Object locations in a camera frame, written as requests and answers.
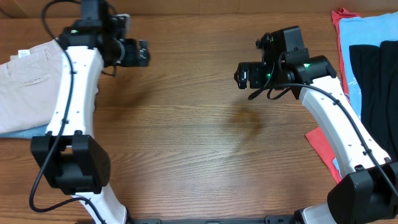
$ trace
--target wire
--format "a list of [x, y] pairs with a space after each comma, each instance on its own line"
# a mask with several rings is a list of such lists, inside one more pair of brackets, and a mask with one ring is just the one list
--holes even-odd
[[118, 74], [118, 69], [117, 69], [116, 65], [113, 65], [113, 73], [112, 74], [105, 72], [105, 71], [102, 71], [101, 74], [109, 75], [111, 77], [116, 77], [116, 75]]
[[[277, 64], [277, 66], [278, 66], [278, 69], [279, 69], [279, 71], [278, 72], [281, 72], [282, 71], [282, 65], [281, 65], [281, 63], [282, 63], [282, 57], [283, 57], [283, 55], [285, 54], [286, 52], [282, 52], [282, 53], [280, 53], [279, 54], [279, 57], [278, 57], [278, 64]], [[269, 82], [272, 80], [272, 77], [274, 76], [274, 70], [275, 70], [275, 62], [274, 62], [274, 64], [272, 65], [272, 71], [271, 71], [271, 76], [268, 78], [268, 81], [266, 82], [266, 84], [264, 85], [264, 87], [262, 87], [261, 89], [258, 89], [258, 90], [256, 90], [255, 92], [253, 92], [252, 94], [250, 94], [249, 95], [249, 97], [248, 97], [248, 100], [253, 100], [253, 99], [255, 99], [257, 96], [259, 96], [264, 90], [266, 90], [267, 89], [267, 87], [268, 87], [268, 85], [269, 85]]]
[[275, 62], [274, 62], [274, 64], [272, 65], [271, 76], [268, 78], [268, 81], [266, 82], [266, 84], [265, 84], [261, 89], [258, 89], [258, 90], [256, 90], [255, 92], [253, 92], [252, 94], [250, 94], [249, 97], [248, 97], [248, 100], [253, 100], [253, 99], [255, 99], [255, 98], [256, 98], [257, 96], [259, 96], [264, 90], [267, 89], [267, 87], [268, 87], [268, 85], [269, 85], [269, 82], [271, 81], [272, 74], [274, 73], [274, 70], [275, 70]]
[[112, 10], [112, 13], [114, 16], [116, 16], [118, 14], [117, 10], [110, 3], [108, 3], [108, 7]]
[[[346, 115], [348, 121], [351, 123], [352, 127], [354, 128], [354, 131], [356, 133], [356, 135], [358, 136], [359, 140], [361, 141], [362, 146], [365, 148], [365, 152], [366, 154], [369, 156], [369, 158], [372, 160], [373, 164], [376, 166], [376, 168], [379, 170], [379, 172], [381, 173], [381, 175], [383, 176], [383, 179], [386, 181], [387, 185], [391, 188], [392, 192], [396, 195], [396, 197], [398, 197], [398, 192], [397, 189], [394, 187], [394, 185], [392, 184], [392, 182], [390, 181], [390, 179], [388, 178], [387, 174], [383, 171], [382, 167], [380, 166], [380, 164], [378, 163], [378, 161], [376, 160], [376, 158], [373, 156], [372, 154], [372, 150], [370, 150], [370, 148], [368, 147], [368, 145], [366, 144], [365, 139], [363, 138], [361, 131], [358, 129], [354, 119], [351, 117], [351, 115], [348, 113], [348, 111], [346, 110], [346, 108], [341, 104], [340, 100], [337, 100], [334, 96], [332, 96], [331, 94], [329, 94], [328, 92], [326, 92], [325, 90], [322, 90], [318, 87], [315, 86], [311, 86], [311, 85], [304, 85], [304, 84], [299, 84], [299, 83], [288, 83], [288, 84], [281, 84], [281, 85], [276, 85], [276, 88], [289, 88], [289, 90], [292, 87], [302, 87], [302, 88], [309, 88], [315, 91], [318, 91], [322, 94], [324, 94], [325, 96], [327, 96], [329, 99], [331, 99], [335, 105], [337, 105], [342, 111], [343, 113]], [[271, 88], [268, 91], [267, 97], [270, 100], [276, 100], [278, 98], [280, 98], [281, 96], [283, 96], [284, 94], [286, 94], [289, 90], [286, 89], [284, 90], [281, 94], [277, 95], [274, 98], [270, 98], [271, 95], [271, 91], [275, 88]]]
[[[51, 36], [51, 38], [53, 38], [53, 39], [57, 42], [58, 45], [60, 45], [60, 43], [59, 43], [59, 41], [55, 38], [55, 36], [52, 34], [51, 30], [49, 29], [49, 26], [48, 26], [48, 24], [47, 24], [47, 22], [46, 22], [46, 20], [45, 20], [45, 18], [46, 18], [45, 15], [46, 15], [46, 12], [47, 12], [47, 10], [49, 9], [50, 6], [52, 6], [52, 5], [56, 4], [56, 3], [59, 3], [59, 2], [72, 2], [72, 3], [75, 3], [75, 4], [80, 4], [80, 2], [73, 1], [73, 0], [54, 0], [54, 1], [52, 1], [52, 2], [49, 2], [49, 3], [44, 7], [44, 9], [43, 9], [43, 11], [42, 11], [42, 22], [43, 22], [44, 29], [47, 31], [47, 33], [49, 34], [49, 36]], [[55, 141], [54, 141], [54, 143], [53, 143], [53, 145], [52, 145], [52, 147], [51, 147], [51, 149], [50, 149], [50, 151], [49, 151], [49, 154], [48, 154], [47, 157], [45, 158], [44, 163], [43, 163], [42, 167], [40, 168], [40, 171], [39, 171], [39, 173], [37, 174], [37, 177], [36, 177], [36, 179], [35, 179], [35, 182], [34, 182], [34, 184], [33, 184], [33, 186], [32, 186], [32, 190], [30, 191], [29, 206], [30, 206], [30, 208], [31, 208], [33, 211], [35, 211], [35, 212], [48, 212], [48, 211], [54, 210], [54, 209], [56, 209], [56, 208], [59, 208], [59, 207], [61, 207], [61, 206], [64, 206], [64, 205], [66, 205], [66, 204], [68, 204], [68, 203], [81, 200], [81, 201], [86, 202], [86, 204], [88, 204], [88, 205], [91, 207], [91, 209], [93, 209], [95, 215], [97, 216], [97, 218], [100, 220], [100, 222], [101, 222], [102, 224], [106, 224], [105, 220], [102, 219], [100, 213], [98, 212], [98, 210], [97, 210], [96, 207], [94, 206], [93, 202], [91, 202], [90, 199], [87, 199], [87, 198], [84, 198], [84, 197], [71, 198], [71, 199], [66, 200], [66, 201], [64, 201], [64, 202], [58, 203], [58, 204], [56, 204], [56, 205], [53, 205], [53, 206], [51, 206], [51, 207], [49, 207], [49, 208], [37, 208], [37, 207], [34, 205], [34, 196], [35, 196], [37, 187], [39, 186], [40, 180], [41, 180], [41, 178], [42, 178], [42, 176], [43, 176], [43, 173], [44, 173], [44, 171], [45, 171], [45, 169], [46, 169], [46, 167], [47, 167], [47, 165], [48, 165], [48, 163], [49, 163], [49, 160], [50, 160], [51, 156], [52, 156], [53, 153], [55, 152], [55, 149], [58, 148], [58, 143], [59, 143], [60, 138], [61, 138], [61, 136], [62, 136], [63, 130], [65, 129], [65, 125], [68, 123], [67, 118], [68, 118], [68, 112], [69, 112], [70, 102], [71, 102], [71, 100], [72, 100], [73, 84], [74, 84], [74, 77], [75, 77], [76, 72], [75, 72], [74, 69], [73, 69], [72, 60], [71, 60], [69, 54], [67, 53], [66, 50], [64, 50], [64, 49], [62, 49], [62, 50], [63, 50], [63, 52], [65, 53], [65, 55], [66, 55], [66, 57], [67, 57], [67, 59], [68, 59], [69, 66], [70, 66], [70, 89], [69, 89], [69, 94], [68, 94], [68, 100], [67, 100], [67, 104], [66, 104], [66, 107], [65, 107], [65, 112], [64, 112], [64, 114], [63, 114], [62, 123], [61, 123], [60, 130], [59, 130], [59, 132], [58, 132], [58, 135], [57, 135], [57, 137], [55, 138]]]

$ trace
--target khaki fabric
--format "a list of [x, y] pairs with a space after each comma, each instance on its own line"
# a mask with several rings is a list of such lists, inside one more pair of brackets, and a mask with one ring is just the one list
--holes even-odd
[[55, 109], [62, 50], [54, 40], [29, 50], [0, 65], [0, 134], [48, 124]]

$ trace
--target folded clothing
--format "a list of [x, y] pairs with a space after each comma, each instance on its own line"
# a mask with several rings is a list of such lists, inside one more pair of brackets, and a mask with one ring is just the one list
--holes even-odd
[[62, 50], [51, 41], [0, 65], [0, 134], [43, 126], [57, 103]]
[[361, 121], [372, 138], [398, 160], [398, 41], [349, 47], [362, 91]]
[[398, 40], [398, 12], [367, 18], [354, 17], [340, 20], [340, 44], [343, 54], [349, 99], [355, 113], [360, 117], [362, 108], [361, 88], [351, 66], [351, 45], [380, 46], [385, 40]]
[[345, 8], [339, 8], [338, 11], [331, 12], [331, 21], [333, 25], [335, 25], [336, 32], [337, 32], [337, 49], [339, 55], [339, 63], [340, 63], [340, 72], [341, 72], [341, 79], [343, 82], [343, 92], [344, 94], [349, 97], [348, 85], [346, 80], [346, 73], [344, 71], [344, 61], [343, 61], [343, 54], [341, 53], [341, 46], [340, 46], [340, 20], [342, 18], [353, 18], [353, 17], [360, 17], [358, 13], [349, 12]]

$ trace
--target clothing pile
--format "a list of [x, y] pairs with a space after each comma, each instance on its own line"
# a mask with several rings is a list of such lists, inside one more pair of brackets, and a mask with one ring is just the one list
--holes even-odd
[[0, 65], [0, 138], [42, 136], [57, 104], [62, 49], [53, 40], [10, 59]]
[[[398, 160], [398, 12], [362, 18], [346, 9], [332, 11], [338, 34], [343, 91], [372, 138]], [[306, 135], [339, 182], [341, 176], [325, 135]]]

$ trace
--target black cloth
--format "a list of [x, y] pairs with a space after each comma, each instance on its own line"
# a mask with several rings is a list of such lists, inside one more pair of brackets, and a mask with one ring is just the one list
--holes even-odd
[[361, 121], [398, 161], [398, 41], [384, 41], [380, 47], [352, 45], [349, 54], [362, 93]]

